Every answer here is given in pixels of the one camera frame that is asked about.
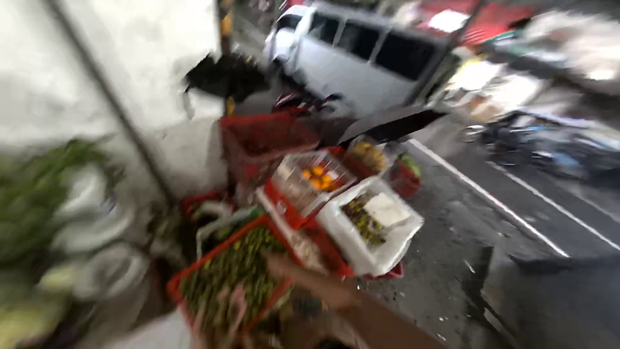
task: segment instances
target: van window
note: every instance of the van window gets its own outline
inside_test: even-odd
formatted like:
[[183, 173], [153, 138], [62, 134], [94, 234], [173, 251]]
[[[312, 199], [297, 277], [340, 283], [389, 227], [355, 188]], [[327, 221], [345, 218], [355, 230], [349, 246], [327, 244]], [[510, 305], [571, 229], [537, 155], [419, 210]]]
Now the van window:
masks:
[[276, 32], [284, 28], [295, 30], [300, 20], [301, 16], [297, 16], [296, 14], [287, 14], [286, 16], [280, 18], [280, 20], [278, 21], [278, 27], [276, 29]]
[[363, 60], [368, 60], [378, 39], [377, 30], [347, 22], [337, 46]]
[[308, 34], [331, 45], [334, 42], [336, 31], [338, 31], [337, 20], [315, 14]]
[[435, 46], [423, 40], [388, 34], [375, 63], [411, 80], [417, 80], [435, 53]]

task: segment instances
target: clear plastic box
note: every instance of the clear plastic box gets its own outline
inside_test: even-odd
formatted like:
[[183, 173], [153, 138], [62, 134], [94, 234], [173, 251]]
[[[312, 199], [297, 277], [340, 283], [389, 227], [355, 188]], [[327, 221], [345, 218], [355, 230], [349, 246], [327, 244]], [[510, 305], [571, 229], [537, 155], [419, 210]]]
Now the clear plastic box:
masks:
[[[310, 179], [304, 178], [304, 170], [324, 169], [324, 175], [331, 178], [337, 189], [326, 191], [316, 189]], [[272, 176], [275, 187], [302, 217], [311, 215], [332, 197], [349, 188], [356, 177], [327, 150], [289, 154], [284, 157]]]

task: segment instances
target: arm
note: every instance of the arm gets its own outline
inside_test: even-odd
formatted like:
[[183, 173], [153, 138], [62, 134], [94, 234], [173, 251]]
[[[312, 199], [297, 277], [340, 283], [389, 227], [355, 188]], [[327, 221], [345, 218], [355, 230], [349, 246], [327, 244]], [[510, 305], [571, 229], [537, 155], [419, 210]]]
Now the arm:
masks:
[[323, 299], [373, 349], [419, 348], [442, 349], [433, 337], [411, 321], [403, 319], [367, 294], [347, 287], [337, 279], [304, 269], [279, 256], [267, 256], [269, 272], [287, 277]]

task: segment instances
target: pole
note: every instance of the pole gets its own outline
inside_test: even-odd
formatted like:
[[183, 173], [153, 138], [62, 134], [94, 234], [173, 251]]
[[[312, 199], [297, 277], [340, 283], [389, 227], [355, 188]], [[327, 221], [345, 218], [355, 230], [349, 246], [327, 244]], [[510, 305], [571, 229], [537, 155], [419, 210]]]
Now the pole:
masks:
[[452, 52], [452, 50], [459, 45], [463, 35], [465, 35], [467, 28], [473, 22], [473, 20], [478, 16], [482, 8], [487, 4], [488, 0], [478, 0], [478, 3], [474, 5], [473, 10], [471, 11], [471, 15], [467, 18], [465, 23], [461, 28], [455, 31], [448, 40], [448, 43], [444, 45], [439, 51], [433, 56], [431, 62], [428, 63], [426, 69], [422, 73], [418, 83], [415, 84], [414, 90], [411, 92], [411, 95], [405, 101], [403, 106], [409, 106], [417, 101], [418, 98], [423, 97], [428, 93], [428, 90], [432, 87], [433, 80], [435, 78], [435, 74], [437, 70], [441, 67], [441, 64], [446, 59], [446, 57]]

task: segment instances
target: green beans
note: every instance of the green beans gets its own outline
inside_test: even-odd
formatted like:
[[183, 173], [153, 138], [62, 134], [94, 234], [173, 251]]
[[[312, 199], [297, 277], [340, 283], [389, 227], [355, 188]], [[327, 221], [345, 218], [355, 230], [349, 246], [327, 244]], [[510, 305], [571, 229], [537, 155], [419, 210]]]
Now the green beans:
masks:
[[190, 313], [195, 315], [201, 302], [206, 302], [205, 323], [214, 325], [222, 321], [226, 308], [218, 302], [221, 290], [232, 291], [242, 285], [246, 292], [247, 311], [244, 324], [256, 316], [269, 300], [276, 282], [267, 274], [261, 251], [283, 252], [284, 246], [266, 227], [256, 227], [230, 244], [194, 273], [181, 280], [183, 294]]

